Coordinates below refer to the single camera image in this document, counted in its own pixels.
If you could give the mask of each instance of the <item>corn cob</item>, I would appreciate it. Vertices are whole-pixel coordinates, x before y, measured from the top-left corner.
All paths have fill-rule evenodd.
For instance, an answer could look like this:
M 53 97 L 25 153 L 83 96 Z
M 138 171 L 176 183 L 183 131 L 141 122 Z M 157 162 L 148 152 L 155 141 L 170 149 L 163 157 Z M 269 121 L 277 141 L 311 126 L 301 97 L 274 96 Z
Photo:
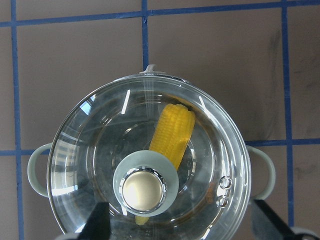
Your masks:
M 181 104 L 169 103 L 163 109 L 149 150 L 166 156 L 178 170 L 195 126 L 196 117 Z M 135 216 L 137 225 L 144 225 L 149 217 Z

